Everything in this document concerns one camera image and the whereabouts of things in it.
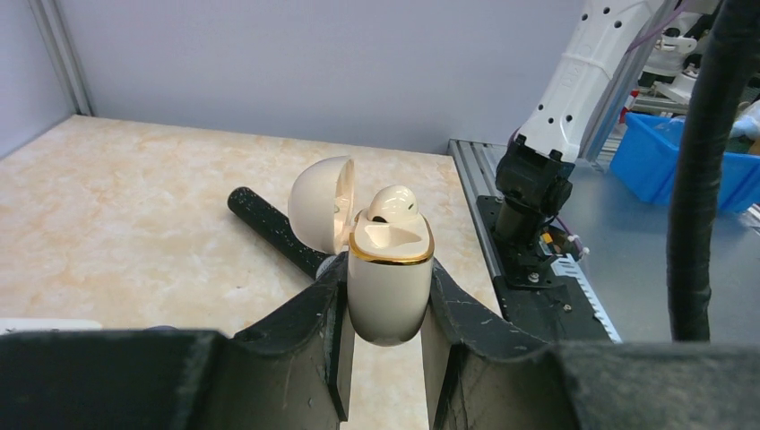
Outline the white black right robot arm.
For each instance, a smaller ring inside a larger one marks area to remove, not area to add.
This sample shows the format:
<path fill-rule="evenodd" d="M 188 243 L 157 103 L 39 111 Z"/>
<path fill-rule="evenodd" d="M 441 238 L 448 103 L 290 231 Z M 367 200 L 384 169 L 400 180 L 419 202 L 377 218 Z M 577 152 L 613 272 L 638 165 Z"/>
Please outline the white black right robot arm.
<path fill-rule="evenodd" d="M 661 9 L 660 1 L 587 1 L 557 69 L 497 164 L 504 200 L 493 228 L 501 270 L 540 278 L 553 258 L 540 249 L 545 227 L 568 200 L 569 180 L 592 113 L 626 51 Z"/>

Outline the cream earbud charging case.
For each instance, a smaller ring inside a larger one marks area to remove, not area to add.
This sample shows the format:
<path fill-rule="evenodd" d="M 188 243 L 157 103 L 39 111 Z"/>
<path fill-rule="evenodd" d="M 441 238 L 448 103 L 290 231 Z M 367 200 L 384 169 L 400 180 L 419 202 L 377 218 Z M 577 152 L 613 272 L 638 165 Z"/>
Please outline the cream earbud charging case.
<path fill-rule="evenodd" d="M 309 248 L 347 257 L 351 323 L 365 341 L 391 347 L 419 331 L 430 294 L 435 251 L 420 212 L 406 222 L 367 219 L 357 210 L 355 166 L 347 156 L 322 159 L 300 173 L 290 189 L 289 222 Z"/>

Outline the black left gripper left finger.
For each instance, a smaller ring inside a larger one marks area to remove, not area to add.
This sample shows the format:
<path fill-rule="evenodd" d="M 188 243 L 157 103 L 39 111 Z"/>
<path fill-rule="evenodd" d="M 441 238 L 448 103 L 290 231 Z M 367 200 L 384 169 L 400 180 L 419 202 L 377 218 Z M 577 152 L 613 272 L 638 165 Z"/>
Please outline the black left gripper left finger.
<path fill-rule="evenodd" d="M 345 256 L 262 320 L 1 338 L 4 429 L 336 429 L 348 418 Z"/>

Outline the cream earbud with stem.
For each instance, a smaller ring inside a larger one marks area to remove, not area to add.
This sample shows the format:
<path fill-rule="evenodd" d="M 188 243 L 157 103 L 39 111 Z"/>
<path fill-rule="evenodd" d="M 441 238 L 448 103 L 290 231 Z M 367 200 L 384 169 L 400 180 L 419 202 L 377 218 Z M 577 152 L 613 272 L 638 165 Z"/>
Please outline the cream earbud with stem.
<path fill-rule="evenodd" d="M 378 191 L 367 208 L 367 219 L 373 222 L 406 222 L 418 215 L 417 197 L 404 185 L 390 185 Z"/>

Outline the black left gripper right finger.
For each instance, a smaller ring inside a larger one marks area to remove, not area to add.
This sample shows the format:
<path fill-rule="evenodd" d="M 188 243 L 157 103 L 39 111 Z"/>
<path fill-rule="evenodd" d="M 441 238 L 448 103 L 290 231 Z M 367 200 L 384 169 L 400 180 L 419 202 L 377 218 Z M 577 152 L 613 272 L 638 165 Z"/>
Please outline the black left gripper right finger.
<path fill-rule="evenodd" d="M 544 342 L 432 269 L 421 327 L 433 429 L 756 429 L 759 349 Z"/>

